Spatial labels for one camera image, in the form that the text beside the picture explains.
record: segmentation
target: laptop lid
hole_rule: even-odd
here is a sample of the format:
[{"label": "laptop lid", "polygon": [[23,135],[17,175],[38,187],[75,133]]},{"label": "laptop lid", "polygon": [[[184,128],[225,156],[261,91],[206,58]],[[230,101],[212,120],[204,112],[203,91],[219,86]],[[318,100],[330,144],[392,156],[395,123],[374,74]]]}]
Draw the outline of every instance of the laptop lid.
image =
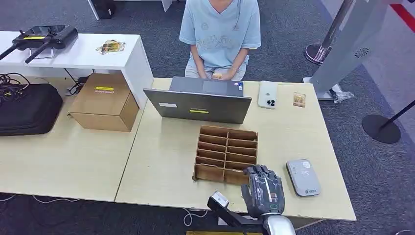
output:
[{"label": "laptop lid", "polygon": [[242,124],[250,97],[143,89],[159,114],[181,118]]}]

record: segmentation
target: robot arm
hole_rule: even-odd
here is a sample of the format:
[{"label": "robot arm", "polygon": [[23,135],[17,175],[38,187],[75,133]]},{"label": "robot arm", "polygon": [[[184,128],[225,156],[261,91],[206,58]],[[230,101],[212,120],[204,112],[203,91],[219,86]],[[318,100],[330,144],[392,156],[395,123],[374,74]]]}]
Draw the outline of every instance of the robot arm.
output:
[{"label": "robot arm", "polygon": [[207,206],[233,227],[262,227],[265,235],[295,235],[291,221],[281,215],[285,208],[281,178],[264,165],[253,165],[244,172],[249,175],[249,186],[242,185],[242,196],[248,214],[258,220],[249,220],[231,212],[229,200],[220,192],[209,198]]}]

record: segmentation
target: gray carpet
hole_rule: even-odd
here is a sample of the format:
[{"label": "gray carpet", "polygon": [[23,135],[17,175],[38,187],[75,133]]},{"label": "gray carpet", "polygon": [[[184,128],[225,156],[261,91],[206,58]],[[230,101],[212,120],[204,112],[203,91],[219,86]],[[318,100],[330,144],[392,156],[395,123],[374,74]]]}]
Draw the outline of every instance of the gray carpet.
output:
[{"label": "gray carpet", "polygon": [[[317,67],[307,62],[303,49],[320,41],[329,25],[318,1],[259,0],[262,47],[251,54],[245,80],[301,82],[313,74]],[[189,55],[188,47],[178,40],[184,2],[174,2],[166,13],[158,1],[118,2],[117,6],[113,19],[97,22],[85,0],[5,1],[0,9],[0,30],[71,24],[80,32],[141,34],[154,76],[183,75]],[[358,220],[325,221],[298,234],[392,235],[415,229],[414,143],[403,133],[399,143],[385,145],[362,130],[365,115],[392,115],[363,66],[341,85],[355,97],[341,104],[320,105]],[[184,235],[188,230],[184,215],[182,209],[93,201],[43,205],[19,195],[0,203],[0,234]],[[228,228],[218,227],[208,214],[204,219],[195,218],[191,229]]]}]

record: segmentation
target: wooden table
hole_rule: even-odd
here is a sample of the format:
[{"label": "wooden table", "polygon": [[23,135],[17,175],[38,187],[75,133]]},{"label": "wooden table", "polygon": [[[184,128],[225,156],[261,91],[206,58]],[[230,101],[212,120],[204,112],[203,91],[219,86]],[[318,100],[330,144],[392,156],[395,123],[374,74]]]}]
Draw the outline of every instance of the wooden table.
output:
[{"label": "wooden table", "polygon": [[[155,78],[153,88],[168,90],[170,83]],[[274,110],[258,107],[258,82],[244,82],[244,89],[252,103],[242,125],[162,118],[148,102],[115,201],[207,209],[209,196],[219,190],[230,200],[230,210],[246,212],[240,186],[192,180],[200,126],[214,125],[258,132],[258,163],[282,177],[284,215],[295,228],[322,219],[356,220],[313,86],[279,83]],[[294,92],[306,94],[305,108],[293,106]],[[285,164],[302,158],[317,173],[318,196],[299,197],[294,191]]]},{"label": "wooden table", "polygon": [[[73,85],[70,79],[46,80],[61,94]],[[72,102],[64,98],[47,134],[0,137],[0,192],[114,201],[143,110],[130,133],[88,130],[67,116]]]}]

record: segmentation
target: person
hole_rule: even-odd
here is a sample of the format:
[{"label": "person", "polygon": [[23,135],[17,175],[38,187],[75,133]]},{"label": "person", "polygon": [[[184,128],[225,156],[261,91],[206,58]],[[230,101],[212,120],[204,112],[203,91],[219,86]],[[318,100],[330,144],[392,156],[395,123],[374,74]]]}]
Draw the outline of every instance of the person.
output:
[{"label": "person", "polygon": [[179,40],[190,45],[184,75],[240,81],[261,46],[257,0],[187,0]]}]

